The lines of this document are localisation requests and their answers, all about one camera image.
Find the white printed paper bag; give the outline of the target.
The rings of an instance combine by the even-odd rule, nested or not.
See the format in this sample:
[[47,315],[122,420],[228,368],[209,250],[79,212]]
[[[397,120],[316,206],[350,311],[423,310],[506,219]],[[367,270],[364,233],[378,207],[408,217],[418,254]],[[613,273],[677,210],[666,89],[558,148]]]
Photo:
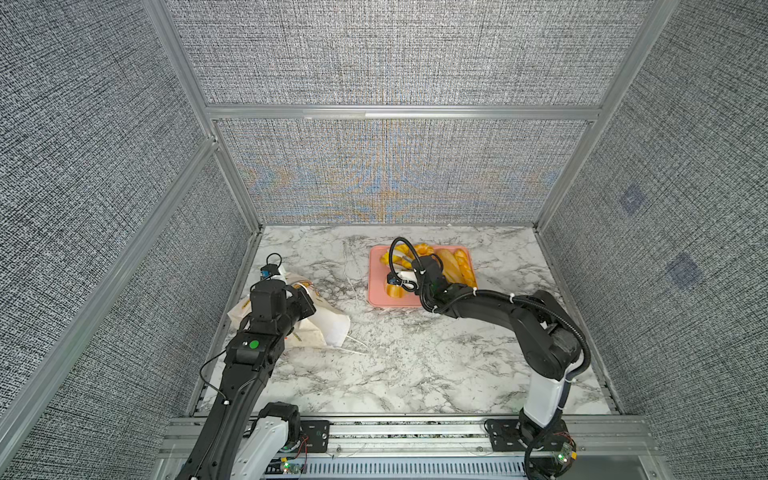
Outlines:
[[[310,294],[316,313],[296,324],[284,324],[285,286],[303,286]],[[248,295],[228,312],[235,328],[226,350],[236,351],[247,358],[258,354],[278,358],[285,350],[294,348],[339,349],[348,337],[351,318],[323,299],[307,279],[285,274],[285,280],[258,280]]]

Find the twisted yellow fake bread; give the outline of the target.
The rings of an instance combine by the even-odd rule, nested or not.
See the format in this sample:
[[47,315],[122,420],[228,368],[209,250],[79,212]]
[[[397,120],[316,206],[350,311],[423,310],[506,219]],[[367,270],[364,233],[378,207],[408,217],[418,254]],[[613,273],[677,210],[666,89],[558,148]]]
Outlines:
[[463,283],[470,287],[476,288],[477,280],[466,251],[463,249],[457,249],[454,251],[453,256],[461,272]]

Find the small yellow striped fake bread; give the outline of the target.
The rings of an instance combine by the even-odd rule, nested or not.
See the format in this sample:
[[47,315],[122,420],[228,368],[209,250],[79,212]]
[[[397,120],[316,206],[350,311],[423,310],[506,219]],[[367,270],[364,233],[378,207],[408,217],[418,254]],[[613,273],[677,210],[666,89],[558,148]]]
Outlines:
[[387,284],[385,292],[388,297],[396,299],[404,298],[408,294],[408,291],[405,288],[395,284]]

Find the long golden fake baguette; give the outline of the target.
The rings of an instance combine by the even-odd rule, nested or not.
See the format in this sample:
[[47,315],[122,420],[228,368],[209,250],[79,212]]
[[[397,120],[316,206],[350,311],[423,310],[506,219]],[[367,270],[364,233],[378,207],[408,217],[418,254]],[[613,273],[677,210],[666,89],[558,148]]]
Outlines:
[[450,283],[463,283],[464,278],[459,263],[454,254],[447,249],[438,249],[435,254],[442,261],[443,275]]

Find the small yellow fake croissant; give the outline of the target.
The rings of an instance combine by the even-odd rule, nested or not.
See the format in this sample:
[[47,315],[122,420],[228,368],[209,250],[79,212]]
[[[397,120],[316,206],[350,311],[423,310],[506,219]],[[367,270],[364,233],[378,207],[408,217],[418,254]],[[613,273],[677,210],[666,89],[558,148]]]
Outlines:
[[380,258],[380,262],[385,267],[392,265],[396,270],[412,269],[412,260],[413,257],[409,253],[406,253],[399,248],[396,248],[392,252],[386,250]]

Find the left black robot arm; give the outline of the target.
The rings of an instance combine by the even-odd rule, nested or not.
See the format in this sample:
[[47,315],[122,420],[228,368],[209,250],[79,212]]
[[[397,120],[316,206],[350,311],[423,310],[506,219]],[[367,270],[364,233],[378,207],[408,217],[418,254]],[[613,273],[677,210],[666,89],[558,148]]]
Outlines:
[[250,289],[251,312],[226,348],[220,400],[212,407],[179,479],[229,479],[252,410],[295,325],[316,312],[303,287],[272,278]]

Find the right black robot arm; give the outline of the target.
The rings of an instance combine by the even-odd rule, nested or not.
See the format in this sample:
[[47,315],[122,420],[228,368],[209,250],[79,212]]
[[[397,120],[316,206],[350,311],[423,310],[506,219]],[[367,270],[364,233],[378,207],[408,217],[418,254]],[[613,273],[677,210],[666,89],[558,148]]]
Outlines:
[[528,479],[558,479],[577,458],[577,444],[563,420],[573,380],[589,369],[586,336],[546,290],[532,295],[501,293],[452,282],[448,262],[436,252],[421,253],[404,237],[386,254],[387,283],[416,295],[436,315],[486,322],[514,333],[531,370],[526,402],[513,434],[523,450]]

